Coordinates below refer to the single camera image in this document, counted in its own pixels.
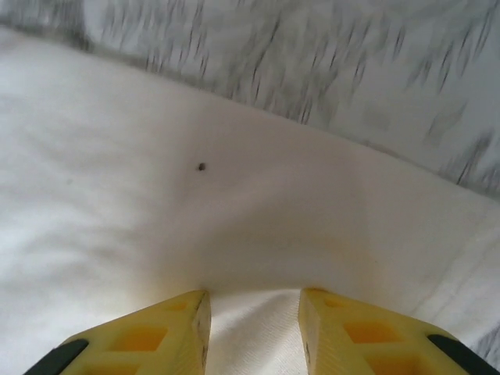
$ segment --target black rubber tip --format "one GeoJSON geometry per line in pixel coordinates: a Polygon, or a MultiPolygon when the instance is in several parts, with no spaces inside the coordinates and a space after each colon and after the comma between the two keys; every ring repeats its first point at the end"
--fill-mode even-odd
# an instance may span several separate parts
{"type": "Polygon", "coordinates": [[[500,375],[497,370],[460,341],[440,334],[432,334],[427,338],[469,375],[500,375]]]}
{"type": "Polygon", "coordinates": [[[75,340],[51,350],[24,375],[60,375],[88,346],[87,340],[75,340]]]}

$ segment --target white sheet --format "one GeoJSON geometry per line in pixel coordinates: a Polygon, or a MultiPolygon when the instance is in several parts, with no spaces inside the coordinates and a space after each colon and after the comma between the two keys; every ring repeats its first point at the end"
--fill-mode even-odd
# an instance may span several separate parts
{"type": "Polygon", "coordinates": [[[1,373],[195,288],[212,292],[208,375],[305,373],[305,286],[466,343],[497,323],[486,198],[123,66],[4,30],[0,45],[1,373]]]}

